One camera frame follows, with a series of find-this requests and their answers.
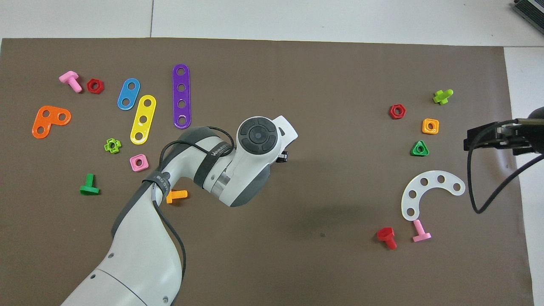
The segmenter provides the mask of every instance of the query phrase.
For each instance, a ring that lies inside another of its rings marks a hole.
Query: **white tile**
[[[149,37],[152,0],[0,0],[0,38]]]
[[[544,48],[505,48],[504,57],[512,117],[527,118],[533,110],[544,106]],[[517,156],[517,166],[520,167],[536,156]],[[544,305],[544,161],[520,174],[520,184],[533,296],[535,305]]]
[[[153,37],[544,46],[510,0],[154,0]]]

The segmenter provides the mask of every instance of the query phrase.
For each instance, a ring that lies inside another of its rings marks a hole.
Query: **plastic toy part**
[[[416,142],[416,144],[413,145],[412,151],[410,151],[410,155],[412,156],[427,156],[428,154],[429,149],[427,149],[427,146],[423,140]]]
[[[87,177],[85,178],[85,186],[81,186],[79,188],[79,193],[83,195],[97,195],[100,192],[100,189],[92,186],[94,179],[94,174],[87,174]]]
[[[448,98],[453,95],[453,90],[448,89],[446,92],[443,92],[441,90],[435,92],[435,97],[432,98],[435,103],[440,103],[440,105],[444,105],[448,103]]]
[[[419,174],[408,183],[403,192],[400,209],[406,220],[414,221],[419,218],[419,200],[427,190],[433,188],[443,188],[453,195],[462,195],[465,192],[465,183],[457,176],[440,170]]]
[[[122,147],[121,142],[119,140],[115,140],[114,138],[108,139],[104,145],[104,149],[111,154],[119,153],[120,147]]]
[[[32,135],[37,139],[42,139],[49,135],[51,125],[66,125],[72,119],[72,114],[65,108],[45,105],[42,106],[34,119],[32,126]]]
[[[423,120],[421,131],[425,134],[438,134],[439,124],[438,120],[426,118]]]
[[[389,109],[389,115],[393,119],[402,119],[406,114],[406,108],[402,104],[394,104]]]
[[[428,232],[425,232],[425,230],[423,229],[423,226],[421,225],[421,221],[414,220],[413,225],[416,227],[416,230],[417,230],[417,236],[412,238],[414,242],[431,238],[431,234]]]
[[[79,76],[77,75],[77,73],[70,70],[67,73],[59,76],[59,80],[63,82],[64,84],[70,85],[73,91],[80,93],[83,89],[81,88],[79,83],[76,81],[78,77]]]
[[[128,111],[136,104],[136,98],[140,92],[140,82],[135,78],[129,78],[123,83],[121,93],[117,98],[117,106],[123,111]]]
[[[184,64],[172,70],[172,100],[174,103],[174,126],[187,128],[191,124],[191,85],[189,67]]]
[[[166,203],[172,204],[173,199],[185,199],[188,196],[189,194],[187,193],[187,190],[178,190],[178,191],[172,190],[166,196]]]
[[[145,95],[140,98],[138,109],[136,109],[136,117],[134,117],[134,123],[132,124],[131,141],[133,144],[143,144],[147,141],[156,105],[157,100],[152,95]]]
[[[93,94],[99,94],[104,90],[104,82],[97,78],[92,78],[87,82],[87,91]]]
[[[395,237],[395,232],[393,231],[393,228],[382,228],[378,231],[378,240],[385,241],[385,244],[391,250],[397,248],[397,244],[395,243],[393,237]]]
[[[132,171],[134,172],[140,172],[142,170],[145,170],[149,168],[149,164],[147,163],[147,157],[143,154],[138,154],[136,156],[131,157],[131,167]]]

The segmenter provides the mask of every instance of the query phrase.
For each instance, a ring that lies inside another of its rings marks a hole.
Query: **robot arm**
[[[211,129],[188,128],[180,140],[208,152],[187,144],[172,147],[164,169],[153,172],[158,175],[146,179],[118,215],[106,257],[62,305],[170,305],[180,289],[182,267],[152,199],[162,199],[170,186],[186,177],[227,206],[244,205],[261,190],[270,165],[297,137],[283,116],[252,117],[238,128],[237,149],[222,156],[230,145]]]

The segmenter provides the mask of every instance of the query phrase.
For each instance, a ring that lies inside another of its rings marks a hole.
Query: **gray strap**
[[[217,160],[221,157],[221,154],[223,154],[223,152],[230,147],[231,146],[226,142],[220,142],[212,150],[210,150],[200,163],[199,168],[196,170],[193,182],[200,186],[200,188],[204,188],[204,181],[206,180],[209,172],[212,170]]]
[[[161,203],[166,199],[168,196],[168,193],[170,193],[170,181],[168,180],[170,178],[170,173],[165,172],[159,172],[159,171],[153,171],[150,173],[145,179],[143,179],[142,182],[153,182],[159,186],[160,190],[163,192],[163,200]]]

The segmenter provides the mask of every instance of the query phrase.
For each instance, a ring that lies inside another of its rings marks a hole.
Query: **orange square nut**
[[[435,119],[425,119],[423,120],[423,127],[421,131],[425,134],[438,134],[438,126],[440,122]]]

